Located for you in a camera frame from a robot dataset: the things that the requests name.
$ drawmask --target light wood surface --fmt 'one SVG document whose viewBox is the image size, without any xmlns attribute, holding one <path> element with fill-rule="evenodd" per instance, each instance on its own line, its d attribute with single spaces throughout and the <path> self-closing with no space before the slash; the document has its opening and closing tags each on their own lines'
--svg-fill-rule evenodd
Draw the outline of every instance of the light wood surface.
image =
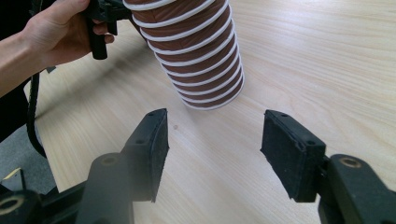
<svg viewBox="0 0 396 224">
<path fill-rule="evenodd" d="M 266 109 L 300 121 L 327 155 L 367 161 L 396 189 L 396 2 L 230 4 L 246 83 L 220 109 L 183 105 L 128 21 L 108 59 L 42 74 L 36 126 L 60 190 L 163 107 L 170 151 L 157 202 L 135 203 L 136 223 L 319 223 L 318 205 L 291 201 L 260 153 Z"/>
</svg>

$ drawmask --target black mount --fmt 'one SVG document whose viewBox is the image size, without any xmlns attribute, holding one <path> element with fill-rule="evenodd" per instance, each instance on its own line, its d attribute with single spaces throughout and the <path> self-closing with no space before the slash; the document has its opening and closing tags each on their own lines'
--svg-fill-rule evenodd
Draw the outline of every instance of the black mount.
<svg viewBox="0 0 396 224">
<path fill-rule="evenodd" d="M 291 116 L 265 111 L 262 153 L 297 203 L 320 195 L 322 223 L 396 224 L 396 194 L 365 161 L 325 156 L 326 145 Z"/>
</svg>

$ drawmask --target black bracket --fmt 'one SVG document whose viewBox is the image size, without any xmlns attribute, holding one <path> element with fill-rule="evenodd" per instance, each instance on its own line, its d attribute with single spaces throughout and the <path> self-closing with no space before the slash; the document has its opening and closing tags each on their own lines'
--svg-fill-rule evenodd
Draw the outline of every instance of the black bracket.
<svg viewBox="0 0 396 224">
<path fill-rule="evenodd" d="M 132 202 L 155 201 L 168 149 L 167 111 L 152 111 L 120 153 L 93 161 L 87 181 L 50 196 L 30 190 L 2 195 L 0 223 L 134 223 Z"/>
<path fill-rule="evenodd" d="M 297 203 L 320 195 L 322 223 L 396 224 L 396 194 L 375 171 L 348 155 L 325 156 L 326 145 L 291 116 L 265 111 L 262 153 Z"/>
</svg>

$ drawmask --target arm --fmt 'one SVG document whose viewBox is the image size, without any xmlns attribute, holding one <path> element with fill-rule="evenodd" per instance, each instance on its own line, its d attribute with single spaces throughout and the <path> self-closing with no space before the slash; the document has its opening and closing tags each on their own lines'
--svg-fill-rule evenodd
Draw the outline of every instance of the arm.
<svg viewBox="0 0 396 224">
<path fill-rule="evenodd" d="M 89 0 L 58 0 L 28 21 L 19 33 L 0 41 L 0 97 L 46 67 L 68 63 L 88 54 L 90 44 L 85 18 L 78 13 Z M 107 32 L 96 21 L 93 31 Z M 105 41 L 114 41 L 106 35 Z"/>
</svg>

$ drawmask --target flexible duct hose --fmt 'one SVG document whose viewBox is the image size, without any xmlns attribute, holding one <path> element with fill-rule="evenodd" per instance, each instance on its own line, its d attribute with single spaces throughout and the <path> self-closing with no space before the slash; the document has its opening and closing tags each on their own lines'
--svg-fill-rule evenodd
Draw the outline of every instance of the flexible duct hose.
<svg viewBox="0 0 396 224">
<path fill-rule="evenodd" d="M 228 0 L 123 0 L 183 103 L 215 109 L 245 82 Z"/>
</svg>

